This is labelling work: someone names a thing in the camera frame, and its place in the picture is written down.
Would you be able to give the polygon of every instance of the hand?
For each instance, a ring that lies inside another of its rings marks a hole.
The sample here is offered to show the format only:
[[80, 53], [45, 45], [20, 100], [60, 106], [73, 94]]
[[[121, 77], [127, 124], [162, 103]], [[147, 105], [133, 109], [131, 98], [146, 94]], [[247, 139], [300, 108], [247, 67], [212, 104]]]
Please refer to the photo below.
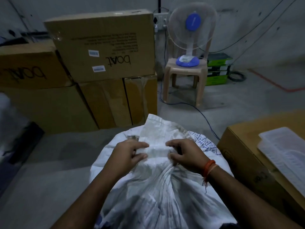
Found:
[[114, 175], [114, 178], [119, 180], [127, 175], [139, 161], [147, 158], [147, 154], [135, 154], [137, 149], [147, 147], [149, 144], [146, 142], [132, 139], [117, 143], [103, 170], [107, 170], [109, 175]]
[[191, 172], [203, 174], [205, 164], [210, 160], [203, 151], [190, 139], [175, 139], [166, 142], [166, 146], [172, 146], [176, 150], [181, 147], [182, 155], [170, 153], [168, 158], [181, 164]]

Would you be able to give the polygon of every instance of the forearm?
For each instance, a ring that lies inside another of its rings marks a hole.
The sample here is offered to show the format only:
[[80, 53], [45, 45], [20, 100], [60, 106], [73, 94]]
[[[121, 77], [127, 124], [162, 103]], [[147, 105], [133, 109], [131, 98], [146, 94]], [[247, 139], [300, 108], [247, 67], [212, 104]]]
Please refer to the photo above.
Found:
[[52, 228], [93, 228], [104, 201], [116, 182], [116, 177], [102, 170]]
[[211, 171], [208, 182], [244, 228], [301, 228], [220, 167]]

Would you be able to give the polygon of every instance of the upside-down cardboard box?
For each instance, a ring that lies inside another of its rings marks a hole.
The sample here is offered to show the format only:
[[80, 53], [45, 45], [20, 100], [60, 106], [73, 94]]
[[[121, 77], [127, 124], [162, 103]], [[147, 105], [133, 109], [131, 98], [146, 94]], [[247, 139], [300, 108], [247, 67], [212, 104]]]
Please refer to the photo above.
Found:
[[0, 92], [46, 133], [98, 130], [51, 40], [0, 47]]
[[305, 197], [257, 149], [258, 134], [288, 127], [305, 139], [305, 111], [281, 113], [227, 127], [217, 147], [237, 180], [302, 227]]
[[67, 15], [44, 24], [77, 83], [155, 73], [148, 10]]
[[81, 83], [100, 129], [144, 124], [157, 114], [157, 75]]

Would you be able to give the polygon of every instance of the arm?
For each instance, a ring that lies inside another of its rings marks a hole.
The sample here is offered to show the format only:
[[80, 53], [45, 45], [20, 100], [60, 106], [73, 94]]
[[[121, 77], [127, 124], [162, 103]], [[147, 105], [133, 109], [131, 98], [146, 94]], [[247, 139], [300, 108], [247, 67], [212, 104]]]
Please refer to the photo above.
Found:
[[[210, 160], [196, 143], [189, 139], [171, 140], [167, 146], [181, 147], [182, 155], [170, 153], [169, 158], [186, 169], [203, 174]], [[302, 228], [259, 198], [220, 167], [215, 167], [207, 178], [229, 211], [244, 228]]]
[[135, 140], [118, 143], [103, 170], [51, 228], [93, 228], [112, 187], [139, 161], [147, 158], [147, 154], [135, 154], [135, 150], [148, 146]]

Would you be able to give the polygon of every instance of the gray wall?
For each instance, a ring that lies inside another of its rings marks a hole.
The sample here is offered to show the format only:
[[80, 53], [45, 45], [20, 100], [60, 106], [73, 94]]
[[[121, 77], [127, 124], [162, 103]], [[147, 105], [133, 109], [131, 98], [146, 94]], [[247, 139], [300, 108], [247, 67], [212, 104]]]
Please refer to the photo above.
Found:
[[[24, 30], [18, 16], [6, 0], [0, 0], [0, 34], [8, 26]], [[43, 31], [47, 18], [84, 12], [123, 9], [157, 8], [157, 0], [12, 0], [30, 30]], [[218, 12], [217, 26], [210, 51], [221, 50], [248, 33], [281, 0], [204, 0]], [[173, 0], [162, 0], [161, 6], [170, 8]], [[238, 58], [280, 16], [293, 0], [284, 0], [254, 31], [223, 52]], [[282, 17], [248, 49], [235, 63], [236, 69], [277, 65], [305, 58], [305, 0], [297, 0]], [[156, 35], [156, 68], [162, 75], [164, 68], [164, 31]]]

